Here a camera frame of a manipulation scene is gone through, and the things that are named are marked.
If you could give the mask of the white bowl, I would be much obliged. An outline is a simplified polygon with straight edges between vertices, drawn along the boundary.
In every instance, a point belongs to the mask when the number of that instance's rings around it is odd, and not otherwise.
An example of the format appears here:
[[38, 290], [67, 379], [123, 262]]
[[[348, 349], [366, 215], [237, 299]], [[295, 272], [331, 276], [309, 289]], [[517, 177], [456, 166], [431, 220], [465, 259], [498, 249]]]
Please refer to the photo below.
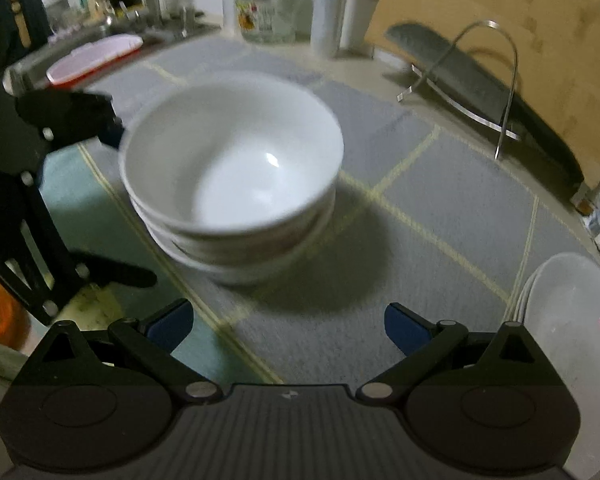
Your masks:
[[330, 205], [321, 212], [314, 222], [314, 226], [309, 229], [308, 234], [300, 242], [283, 252], [282, 254], [270, 257], [264, 261], [246, 264], [210, 264], [202, 263], [192, 257], [184, 255], [184, 252], [175, 247], [165, 235], [159, 234], [156, 230], [148, 228], [147, 231], [152, 240], [158, 247], [171, 259], [181, 263], [186, 268], [194, 269], [207, 275], [210, 280], [224, 285], [250, 285], [266, 281], [272, 276], [282, 273], [294, 263], [299, 261], [305, 255], [310, 246], [317, 241], [324, 229], [328, 225], [334, 205]]
[[148, 211], [131, 200], [133, 210], [154, 240], [178, 257], [186, 257], [202, 264], [244, 264], [271, 257], [297, 246], [317, 227], [321, 217], [334, 204], [336, 188], [327, 193], [306, 212], [279, 226], [260, 229], [247, 234], [194, 235], [176, 232], [151, 217]]

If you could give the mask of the white floral plate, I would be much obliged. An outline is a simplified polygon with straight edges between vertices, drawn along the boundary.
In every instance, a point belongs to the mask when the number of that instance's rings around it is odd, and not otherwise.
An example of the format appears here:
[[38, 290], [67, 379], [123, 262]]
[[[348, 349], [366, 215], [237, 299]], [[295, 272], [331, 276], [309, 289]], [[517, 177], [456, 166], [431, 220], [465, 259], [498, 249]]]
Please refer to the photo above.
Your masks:
[[540, 266], [538, 266], [528, 277], [528, 280], [524, 282], [524, 286], [518, 295], [512, 317], [510, 318], [512, 321], [516, 321], [518, 323], [524, 322], [524, 315], [526, 314], [527, 304], [530, 297], [530, 292], [532, 286], [538, 277], [538, 275], [543, 270], [544, 266], [547, 265], [547, 261], [543, 262]]
[[580, 410], [565, 468], [591, 479], [600, 474], [600, 267], [572, 252], [554, 255], [535, 274], [521, 314]]

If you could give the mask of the white bowl floral rim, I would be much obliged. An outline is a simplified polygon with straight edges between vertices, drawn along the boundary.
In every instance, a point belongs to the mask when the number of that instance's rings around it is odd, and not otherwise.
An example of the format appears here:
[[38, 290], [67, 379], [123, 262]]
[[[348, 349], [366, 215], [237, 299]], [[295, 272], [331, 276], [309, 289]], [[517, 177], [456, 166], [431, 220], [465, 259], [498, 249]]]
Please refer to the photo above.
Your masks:
[[144, 106], [122, 136], [119, 171], [134, 202], [170, 228], [242, 235], [310, 209], [343, 152], [340, 122], [313, 91], [221, 70]]

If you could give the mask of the grey checked table mat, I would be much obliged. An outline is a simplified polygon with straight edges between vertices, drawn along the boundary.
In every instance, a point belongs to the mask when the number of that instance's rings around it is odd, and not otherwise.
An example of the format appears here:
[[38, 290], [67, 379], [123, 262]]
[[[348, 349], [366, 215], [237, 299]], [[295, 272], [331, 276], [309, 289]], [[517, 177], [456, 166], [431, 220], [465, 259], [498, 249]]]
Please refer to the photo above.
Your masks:
[[367, 58], [321, 64], [302, 47], [260, 50], [220, 36], [151, 55], [99, 81], [117, 113], [219, 70], [253, 70], [303, 84], [338, 115], [346, 157], [332, 221], [275, 281], [226, 288], [157, 247], [126, 200], [117, 155], [90, 141], [46, 160], [43, 196], [67, 244], [154, 270], [147, 290], [90, 290], [66, 310], [81, 326], [142, 316], [178, 298], [194, 305], [175, 356], [223, 385], [357, 385], [399, 359], [382, 329], [389, 302], [495, 330], [524, 281], [560, 252], [595, 254], [580, 222], [542, 182], [498, 164], [471, 132], [427, 105], [400, 107], [385, 66]]

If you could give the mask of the stainless steel sink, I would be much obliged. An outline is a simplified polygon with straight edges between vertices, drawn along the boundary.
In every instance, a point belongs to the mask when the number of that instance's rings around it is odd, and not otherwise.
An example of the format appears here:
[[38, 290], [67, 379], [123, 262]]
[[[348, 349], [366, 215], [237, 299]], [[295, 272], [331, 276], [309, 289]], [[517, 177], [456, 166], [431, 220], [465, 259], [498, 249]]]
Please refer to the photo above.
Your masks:
[[11, 96], [47, 87], [81, 88], [118, 65], [135, 62], [170, 44], [215, 32], [218, 25], [199, 21], [186, 11], [181, 18], [151, 23], [147, 13], [106, 18], [99, 24], [52, 39], [4, 71], [3, 87]]

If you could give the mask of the red white plastic basin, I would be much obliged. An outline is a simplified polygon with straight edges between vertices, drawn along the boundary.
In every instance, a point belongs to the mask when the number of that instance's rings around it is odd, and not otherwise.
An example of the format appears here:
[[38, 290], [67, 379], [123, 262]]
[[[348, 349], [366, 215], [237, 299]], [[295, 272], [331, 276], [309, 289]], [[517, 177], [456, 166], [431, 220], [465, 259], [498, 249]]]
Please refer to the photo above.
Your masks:
[[84, 44], [46, 70], [48, 82], [55, 87], [70, 86], [112, 62], [126, 58], [144, 45], [141, 36], [117, 34]]

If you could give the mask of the black air fryer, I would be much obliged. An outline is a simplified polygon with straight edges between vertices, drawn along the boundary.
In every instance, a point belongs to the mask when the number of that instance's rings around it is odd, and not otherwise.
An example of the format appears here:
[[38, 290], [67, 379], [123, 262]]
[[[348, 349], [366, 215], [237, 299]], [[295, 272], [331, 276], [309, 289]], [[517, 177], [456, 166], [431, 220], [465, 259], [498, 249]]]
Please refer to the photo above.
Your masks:
[[44, 47], [51, 33], [42, 0], [0, 0], [0, 70]]

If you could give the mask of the bamboo cutting board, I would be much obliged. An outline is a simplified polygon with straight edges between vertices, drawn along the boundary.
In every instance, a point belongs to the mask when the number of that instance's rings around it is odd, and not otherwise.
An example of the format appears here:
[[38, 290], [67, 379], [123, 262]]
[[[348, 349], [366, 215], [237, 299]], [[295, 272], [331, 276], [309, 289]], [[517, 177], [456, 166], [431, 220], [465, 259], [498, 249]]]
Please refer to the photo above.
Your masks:
[[476, 56], [567, 144], [586, 185], [600, 183], [600, 0], [379, 0], [365, 39], [417, 22]]

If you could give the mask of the glass jar green lid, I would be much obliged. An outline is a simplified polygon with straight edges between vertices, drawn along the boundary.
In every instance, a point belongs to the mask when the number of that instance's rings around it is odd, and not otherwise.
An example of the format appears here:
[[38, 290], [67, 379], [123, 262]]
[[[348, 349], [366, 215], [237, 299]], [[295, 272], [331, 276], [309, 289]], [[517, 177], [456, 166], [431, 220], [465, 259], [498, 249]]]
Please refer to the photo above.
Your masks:
[[302, 0], [235, 0], [242, 38], [258, 44], [288, 44], [297, 37]]

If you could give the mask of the cling film roll tall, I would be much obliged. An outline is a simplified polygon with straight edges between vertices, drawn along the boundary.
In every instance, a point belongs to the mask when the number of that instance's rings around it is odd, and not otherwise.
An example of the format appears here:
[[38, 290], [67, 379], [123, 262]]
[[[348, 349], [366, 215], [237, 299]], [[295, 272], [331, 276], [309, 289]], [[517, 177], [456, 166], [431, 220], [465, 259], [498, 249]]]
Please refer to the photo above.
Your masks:
[[334, 58], [337, 55], [346, 1], [314, 0], [310, 48], [317, 58]]

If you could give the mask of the black handled cleaver knife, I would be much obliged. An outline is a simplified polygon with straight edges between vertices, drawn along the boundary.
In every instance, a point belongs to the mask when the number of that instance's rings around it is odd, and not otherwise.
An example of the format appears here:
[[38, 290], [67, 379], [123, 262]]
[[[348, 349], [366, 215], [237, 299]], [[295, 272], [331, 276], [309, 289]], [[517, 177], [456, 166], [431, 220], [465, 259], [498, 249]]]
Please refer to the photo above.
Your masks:
[[[480, 28], [497, 32], [510, 45], [513, 59], [509, 82], [500, 81], [469, 53], [460, 50], [458, 44], [464, 37]], [[513, 37], [500, 24], [492, 20], [476, 21], [449, 40], [424, 24], [403, 22], [390, 26], [385, 38], [415, 58], [411, 64], [415, 79], [396, 96], [399, 102], [426, 84], [454, 110], [498, 134], [496, 159], [503, 154], [507, 139], [522, 143], [531, 138], [562, 170], [571, 193], [577, 195], [583, 190], [583, 172], [576, 156], [520, 96], [518, 49]]]

